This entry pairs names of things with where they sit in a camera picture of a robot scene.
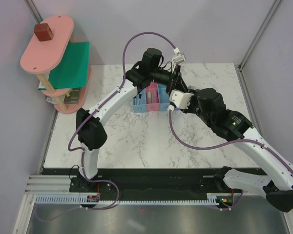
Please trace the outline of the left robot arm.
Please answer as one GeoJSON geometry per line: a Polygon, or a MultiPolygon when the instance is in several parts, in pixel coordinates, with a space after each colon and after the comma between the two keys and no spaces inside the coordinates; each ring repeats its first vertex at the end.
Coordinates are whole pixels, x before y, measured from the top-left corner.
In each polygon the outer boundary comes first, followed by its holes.
{"type": "Polygon", "coordinates": [[[87,192],[97,188],[98,154],[107,140],[104,126],[112,115],[128,100],[134,98],[152,82],[166,87],[169,94],[169,110],[178,108],[186,110],[190,104],[191,94],[182,80],[180,63],[186,60],[179,49],[174,49],[172,69],[166,71],[160,67],[163,58],[161,51],[148,48],[140,61],[124,75],[124,80],[102,101],[89,110],[77,112],[78,140],[83,149],[80,173],[83,176],[80,185],[87,192]]]}

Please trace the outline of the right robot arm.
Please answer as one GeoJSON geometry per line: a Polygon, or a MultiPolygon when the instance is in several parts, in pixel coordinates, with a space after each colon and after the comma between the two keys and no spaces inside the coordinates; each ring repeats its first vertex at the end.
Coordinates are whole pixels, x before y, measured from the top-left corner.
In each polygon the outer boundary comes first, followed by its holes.
{"type": "Polygon", "coordinates": [[[170,100],[184,113],[196,114],[217,136],[247,154],[265,176],[223,167],[214,179],[215,189],[240,189],[264,197],[282,212],[293,209],[293,165],[274,151],[253,124],[240,112],[226,108],[223,97],[213,88],[175,90],[170,100]]]}

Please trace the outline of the green folder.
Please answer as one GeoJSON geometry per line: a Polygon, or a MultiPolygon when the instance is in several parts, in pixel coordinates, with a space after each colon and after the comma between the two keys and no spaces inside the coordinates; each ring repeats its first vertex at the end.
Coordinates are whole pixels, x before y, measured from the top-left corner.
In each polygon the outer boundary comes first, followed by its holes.
{"type": "Polygon", "coordinates": [[[82,88],[87,85],[89,42],[73,42],[66,47],[57,67],[44,74],[54,89],[82,88]]]}

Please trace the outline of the pink plastic bin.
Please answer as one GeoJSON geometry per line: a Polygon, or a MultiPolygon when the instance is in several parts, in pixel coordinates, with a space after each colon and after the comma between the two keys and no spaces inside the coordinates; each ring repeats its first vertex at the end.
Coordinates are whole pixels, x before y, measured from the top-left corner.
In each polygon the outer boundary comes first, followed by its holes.
{"type": "Polygon", "coordinates": [[[146,109],[148,112],[160,111],[158,85],[152,82],[146,89],[146,109]]]}

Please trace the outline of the pink wooden shelf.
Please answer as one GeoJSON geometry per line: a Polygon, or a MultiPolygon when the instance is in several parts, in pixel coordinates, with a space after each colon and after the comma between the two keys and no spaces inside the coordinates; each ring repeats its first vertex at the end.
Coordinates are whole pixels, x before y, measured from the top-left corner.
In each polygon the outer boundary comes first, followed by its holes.
{"type": "Polygon", "coordinates": [[[51,16],[41,23],[47,23],[52,30],[53,39],[48,41],[39,41],[34,34],[25,49],[20,64],[24,71],[35,75],[40,81],[40,90],[46,97],[52,98],[55,109],[63,114],[70,114],[79,110],[84,102],[88,85],[91,79],[91,66],[89,64],[87,85],[81,88],[81,95],[78,104],[64,104],[65,96],[69,96],[72,88],[54,89],[45,73],[51,71],[61,62],[69,43],[73,43],[72,33],[74,30],[74,21],[70,16],[57,15],[51,16]]]}

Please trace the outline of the black Canon setup booklet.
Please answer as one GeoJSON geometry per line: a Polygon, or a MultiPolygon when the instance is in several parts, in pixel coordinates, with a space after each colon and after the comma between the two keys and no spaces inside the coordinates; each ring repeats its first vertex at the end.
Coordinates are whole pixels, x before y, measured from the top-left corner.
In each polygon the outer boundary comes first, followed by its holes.
{"type": "Polygon", "coordinates": [[[65,96],[64,104],[78,104],[81,95],[81,88],[73,88],[69,92],[69,96],[65,96]]]}

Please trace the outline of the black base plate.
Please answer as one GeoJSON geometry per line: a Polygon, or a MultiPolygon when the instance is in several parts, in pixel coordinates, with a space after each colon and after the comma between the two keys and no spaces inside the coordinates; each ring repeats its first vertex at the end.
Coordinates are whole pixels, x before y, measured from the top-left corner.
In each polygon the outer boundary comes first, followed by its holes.
{"type": "Polygon", "coordinates": [[[86,181],[76,167],[43,169],[44,176],[68,176],[69,191],[99,193],[104,198],[205,198],[208,193],[239,193],[221,180],[223,168],[99,168],[95,182],[86,181]]]}

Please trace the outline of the brown wooden block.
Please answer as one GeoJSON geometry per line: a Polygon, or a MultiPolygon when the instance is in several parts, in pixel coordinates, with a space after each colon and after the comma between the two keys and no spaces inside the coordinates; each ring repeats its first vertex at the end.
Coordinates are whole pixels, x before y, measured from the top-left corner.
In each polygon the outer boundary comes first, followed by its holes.
{"type": "Polygon", "coordinates": [[[53,33],[47,23],[40,23],[34,26],[34,34],[39,41],[48,41],[53,39],[53,33]]]}

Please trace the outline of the light blue bin leftmost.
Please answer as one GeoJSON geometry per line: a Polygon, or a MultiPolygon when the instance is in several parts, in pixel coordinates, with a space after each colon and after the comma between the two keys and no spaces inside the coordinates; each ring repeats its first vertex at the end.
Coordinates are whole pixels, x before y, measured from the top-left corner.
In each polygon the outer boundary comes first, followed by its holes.
{"type": "Polygon", "coordinates": [[[143,90],[139,94],[142,94],[140,105],[133,105],[133,99],[132,99],[132,108],[135,113],[145,113],[145,112],[147,112],[146,91],[143,90]]]}

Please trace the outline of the light blue bin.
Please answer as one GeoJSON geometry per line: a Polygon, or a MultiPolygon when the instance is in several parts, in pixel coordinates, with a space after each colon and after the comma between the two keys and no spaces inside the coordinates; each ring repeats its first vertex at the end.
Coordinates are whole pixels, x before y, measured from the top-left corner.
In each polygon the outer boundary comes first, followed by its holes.
{"type": "Polygon", "coordinates": [[[160,111],[167,111],[170,105],[169,94],[166,93],[166,86],[158,84],[158,95],[160,103],[160,111]]]}
{"type": "Polygon", "coordinates": [[[132,108],[135,113],[145,113],[145,112],[147,112],[146,91],[143,90],[139,94],[142,94],[140,105],[133,105],[133,99],[132,99],[132,108]]]}

